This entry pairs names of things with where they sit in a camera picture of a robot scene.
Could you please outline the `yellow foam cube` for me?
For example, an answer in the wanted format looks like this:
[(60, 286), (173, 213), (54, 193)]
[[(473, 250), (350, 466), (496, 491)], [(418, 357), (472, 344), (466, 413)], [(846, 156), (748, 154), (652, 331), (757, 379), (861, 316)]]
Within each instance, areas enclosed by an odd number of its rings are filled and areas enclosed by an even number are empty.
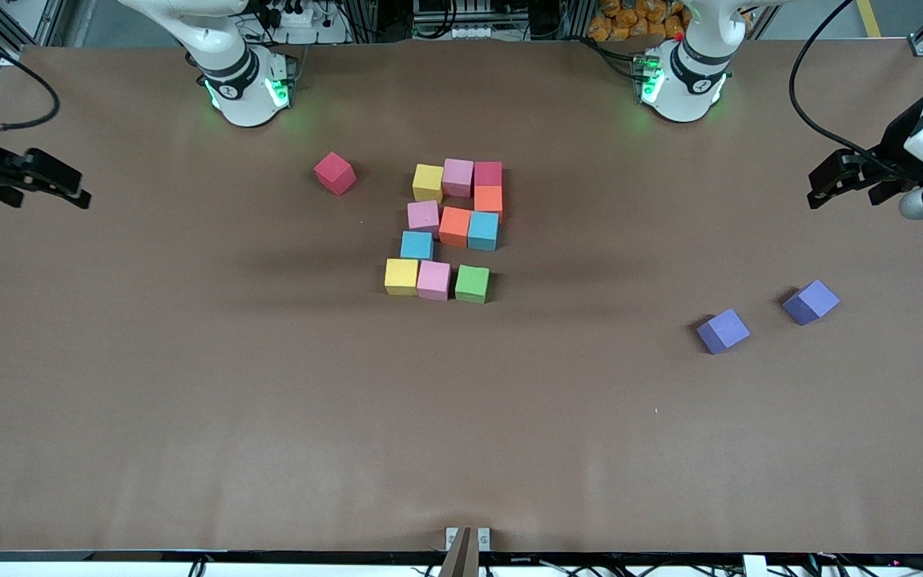
[(443, 202), (443, 167), (418, 164), (413, 175), (413, 199), (417, 202)]
[(416, 297), (420, 260), (389, 258), (385, 261), (385, 292), (391, 296)]

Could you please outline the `pink foam cube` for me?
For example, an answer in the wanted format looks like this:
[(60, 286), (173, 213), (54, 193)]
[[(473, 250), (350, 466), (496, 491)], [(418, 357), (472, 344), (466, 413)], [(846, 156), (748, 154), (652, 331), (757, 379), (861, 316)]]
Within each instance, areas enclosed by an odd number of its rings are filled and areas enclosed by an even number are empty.
[(452, 197), (470, 198), (473, 195), (475, 162), (447, 158), (443, 163), (441, 188)]
[(441, 213), (436, 200), (408, 202), (406, 216), (407, 230), (428, 232), (435, 240), (439, 237)]
[(449, 300), (452, 267), (436, 260), (422, 260), (417, 275), (417, 295), (432, 301)]

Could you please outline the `green foam cube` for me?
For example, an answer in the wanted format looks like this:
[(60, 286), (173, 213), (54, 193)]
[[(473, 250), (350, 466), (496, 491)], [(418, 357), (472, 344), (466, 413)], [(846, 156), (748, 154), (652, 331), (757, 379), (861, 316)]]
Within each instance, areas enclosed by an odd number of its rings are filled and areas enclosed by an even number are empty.
[(458, 301), (485, 304), (490, 292), (490, 270), (484, 267), (461, 265), (457, 268), (454, 295)]

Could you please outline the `purple foam cube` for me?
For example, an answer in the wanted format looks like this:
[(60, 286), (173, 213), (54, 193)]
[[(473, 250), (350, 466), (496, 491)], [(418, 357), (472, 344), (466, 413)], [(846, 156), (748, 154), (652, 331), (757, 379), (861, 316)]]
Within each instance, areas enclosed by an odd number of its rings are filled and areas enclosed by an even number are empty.
[(783, 310), (796, 324), (806, 326), (825, 317), (841, 300), (820, 279), (814, 279), (784, 300)]
[(732, 349), (751, 336), (750, 329), (734, 309), (725, 310), (697, 326), (697, 335), (708, 353), (717, 355)]

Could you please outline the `pile of orange fruits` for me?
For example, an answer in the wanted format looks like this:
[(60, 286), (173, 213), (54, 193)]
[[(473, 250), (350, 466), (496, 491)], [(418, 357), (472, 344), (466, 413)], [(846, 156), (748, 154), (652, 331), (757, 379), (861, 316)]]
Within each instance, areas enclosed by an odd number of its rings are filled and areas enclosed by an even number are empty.
[(586, 36), (618, 42), (644, 35), (680, 40), (693, 12), (681, 0), (596, 0)]

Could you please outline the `white power strip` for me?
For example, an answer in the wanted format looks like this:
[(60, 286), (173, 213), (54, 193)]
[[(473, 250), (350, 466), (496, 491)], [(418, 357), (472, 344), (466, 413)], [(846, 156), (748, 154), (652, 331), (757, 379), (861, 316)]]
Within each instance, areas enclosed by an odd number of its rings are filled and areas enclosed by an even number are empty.
[(315, 0), (257, 0), (257, 15), (266, 30), (328, 26), (328, 14)]

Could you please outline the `white rack device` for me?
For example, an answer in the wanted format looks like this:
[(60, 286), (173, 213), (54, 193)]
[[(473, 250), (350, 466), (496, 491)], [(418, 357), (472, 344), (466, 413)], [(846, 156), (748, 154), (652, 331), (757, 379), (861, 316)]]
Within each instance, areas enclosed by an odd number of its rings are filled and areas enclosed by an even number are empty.
[(422, 40), (485, 39), (510, 28), (516, 12), (524, 14), (526, 4), (518, 0), (411, 0), (410, 28)]

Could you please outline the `brown paper table cover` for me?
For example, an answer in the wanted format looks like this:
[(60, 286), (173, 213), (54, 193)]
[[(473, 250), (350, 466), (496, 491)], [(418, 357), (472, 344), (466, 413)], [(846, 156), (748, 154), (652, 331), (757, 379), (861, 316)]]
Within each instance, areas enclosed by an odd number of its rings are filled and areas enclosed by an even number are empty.
[[(323, 46), (240, 129), (180, 49), (28, 49), (61, 112), (0, 141), (93, 201), (0, 204), (0, 549), (923, 551), (923, 220), (809, 209), (797, 51), (680, 125), (576, 43)], [(502, 162), (498, 247), (388, 295), (447, 158)]]

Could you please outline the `brown mounting bar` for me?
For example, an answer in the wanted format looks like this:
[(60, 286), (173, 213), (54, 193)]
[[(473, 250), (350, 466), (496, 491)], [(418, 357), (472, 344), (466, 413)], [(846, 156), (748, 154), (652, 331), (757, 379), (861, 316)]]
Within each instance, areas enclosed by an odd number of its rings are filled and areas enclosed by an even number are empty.
[(480, 538), (477, 528), (458, 528), (449, 540), (437, 577), (479, 577)]

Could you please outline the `small metal table bracket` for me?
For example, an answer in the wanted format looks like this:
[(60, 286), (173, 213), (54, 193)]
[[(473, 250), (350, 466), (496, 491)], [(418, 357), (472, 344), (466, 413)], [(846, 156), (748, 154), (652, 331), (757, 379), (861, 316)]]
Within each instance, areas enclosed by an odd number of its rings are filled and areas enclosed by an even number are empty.
[[(457, 537), (461, 528), (449, 527), (445, 529), (444, 551), (451, 548), (455, 537)], [(470, 531), (472, 542), (476, 542), (480, 552), (492, 551), (491, 530), (490, 528), (472, 528)]]

